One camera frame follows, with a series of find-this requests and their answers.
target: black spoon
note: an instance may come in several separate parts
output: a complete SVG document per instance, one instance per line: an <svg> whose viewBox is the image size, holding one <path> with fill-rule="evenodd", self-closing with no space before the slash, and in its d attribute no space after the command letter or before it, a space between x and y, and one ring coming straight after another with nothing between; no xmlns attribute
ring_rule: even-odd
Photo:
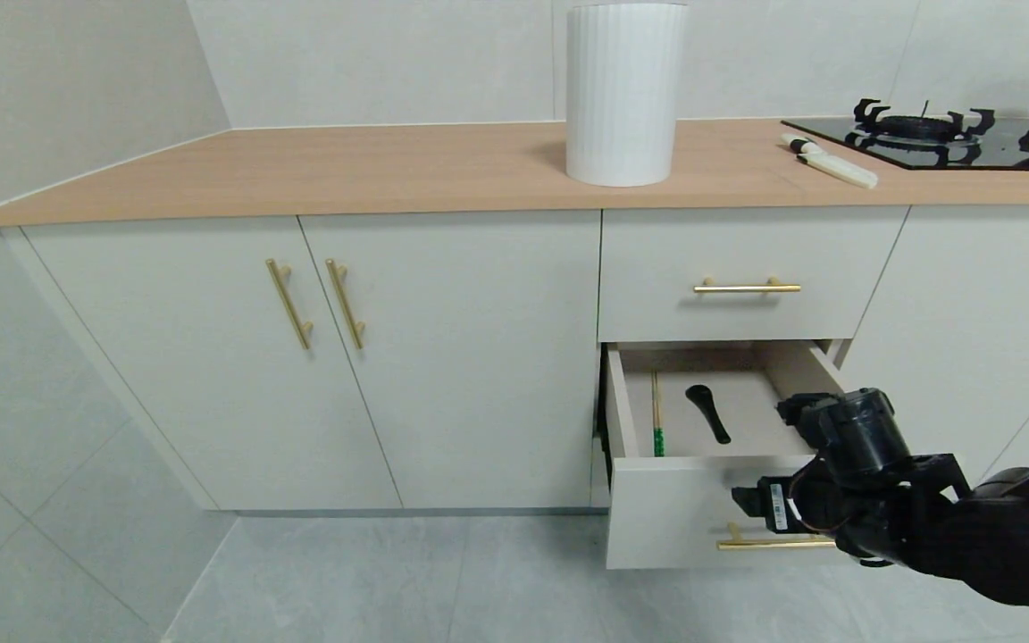
<svg viewBox="0 0 1029 643"><path fill-rule="evenodd" d="M714 431L714 438L717 438L718 443L733 442L733 438L725 431L725 424L721 423L721 418L717 415L714 392L709 390L709 387L704 386L704 384L694 384L685 389L685 397L689 398L689 402L695 403L701 409L702 415L706 417L709 428Z"/></svg>

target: drawer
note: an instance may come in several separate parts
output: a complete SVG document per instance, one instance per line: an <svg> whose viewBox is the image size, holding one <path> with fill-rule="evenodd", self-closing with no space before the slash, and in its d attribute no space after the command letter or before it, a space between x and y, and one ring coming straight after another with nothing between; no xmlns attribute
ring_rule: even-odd
<svg viewBox="0 0 1029 643"><path fill-rule="evenodd" d="M601 342L847 338L906 207L606 211ZM777 280L794 292L696 293Z"/></svg>
<svg viewBox="0 0 1029 643"><path fill-rule="evenodd" d="M612 456L608 569L852 562L829 541L777 536L744 515L735 486L791 475L813 452L776 415L797 392L843 392L837 369L812 342L612 345L607 351L606 430ZM652 371L658 371L666 456L653 457ZM718 443L685 398L706 384L731 443ZM719 546L730 523L743 540L773 546Z"/></svg>

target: gray floor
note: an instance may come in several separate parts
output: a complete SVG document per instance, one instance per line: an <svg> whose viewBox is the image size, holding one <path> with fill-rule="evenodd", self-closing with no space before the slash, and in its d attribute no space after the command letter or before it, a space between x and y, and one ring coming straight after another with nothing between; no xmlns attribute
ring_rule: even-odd
<svg viewBox="0 0 1029 643"><path fill-rule="evenodd" d="M167 639L1029 643L1029 607L901 569L607 572L605 522L241 517Z"/></svg>

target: open drawer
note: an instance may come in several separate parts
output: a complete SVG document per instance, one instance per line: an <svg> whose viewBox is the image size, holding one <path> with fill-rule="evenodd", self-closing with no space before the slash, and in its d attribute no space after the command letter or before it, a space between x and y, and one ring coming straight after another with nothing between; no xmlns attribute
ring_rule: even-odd
<svg viewBox="0 0 1029 643"><path fill-rule="evenodd" d="M845 391L815 343L611 345L605 367L612 456L608 569L850 562L824 538L769 532L762 517L744 515L730 494L760 476L789 475L812 459L775 406L797 392ZM653 457L653 371L665 457ZM686 399L694 384L712 390L731 443L718 443Z"/></svg>

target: cable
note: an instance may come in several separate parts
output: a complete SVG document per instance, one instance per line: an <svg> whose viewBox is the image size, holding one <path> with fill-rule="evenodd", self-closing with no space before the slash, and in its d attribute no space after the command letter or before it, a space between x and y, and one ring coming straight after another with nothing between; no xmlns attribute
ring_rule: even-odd
<svg viewBox="0 0 1029 643"><path fill-rule="evenodd" d="M785 494L785 499L788 500L788 507L791 507L793 515L796 516L797 521L801 521L801 525L806 526L806 528L809 528L816 533L831 533L843 528L843 526L848 525L849 521L852 520L852 516L846 516L843 521L838 523L838 525L830 526L829 528L817 528L817 526L809 525L808 522L805 522L804 516L802 516L800 510L796 509L795 500L792 500L792 492L795 491L796 485L809 474L809 469L811 469L814 464L818 463L818 461L821 460L821 457L823 457L823 451L817 452L816 457L809 460L809 463L805 464L804 467L801 467L801 470L792 476L792 480L788 484L788 493Z"/></svg>

